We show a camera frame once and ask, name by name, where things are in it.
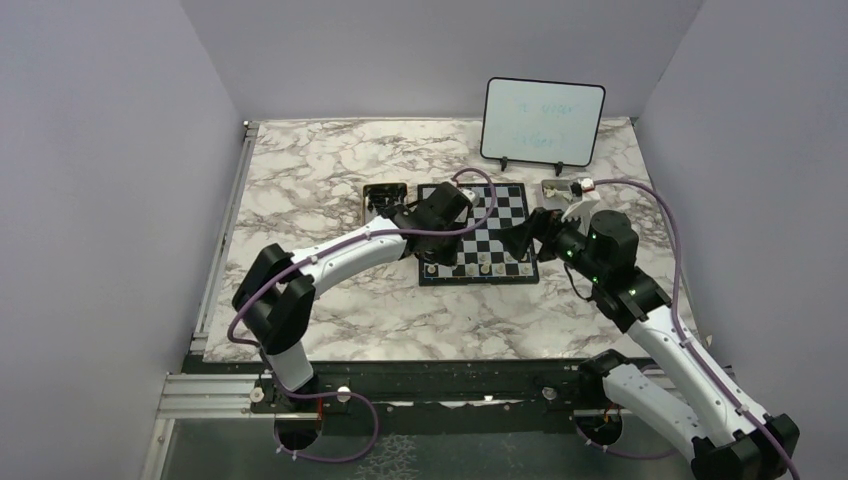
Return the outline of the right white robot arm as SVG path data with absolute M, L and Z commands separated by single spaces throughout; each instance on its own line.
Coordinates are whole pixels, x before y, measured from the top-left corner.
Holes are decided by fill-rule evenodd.
M 560 260 L 589 280 L 591 301 L 677 389 L 669 393 L 627 357 L 607 350 L 579 367 L 577 393 L 585 404 L 609 401 L 631 411 L 685 457 L 698 479 L 778 479 L 796 472 L 797 425 L 747 395 L 682 324 L 672 299 L 637 266 L 639 237 L 625 214 L 595 213 L 581 232 L 562 211 L 538 208 L 494 235 L 514 257 L 539 242 L 539 260 Z

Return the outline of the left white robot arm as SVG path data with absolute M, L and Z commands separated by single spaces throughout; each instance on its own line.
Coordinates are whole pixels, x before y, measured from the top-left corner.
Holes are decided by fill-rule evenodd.
M 442 182 L 424 199 L 386 206 L 364 226 L 334 240 L 294 251 L 271 244 L 259 252 L 232 306 L 279 380 L 275 393 L 285 407 L 298 411 L 313 401 L 314 370 L 302 339 L 314 302 L 382 264 L 410 256 L 455 261 L 476 203 L 473 192 Z

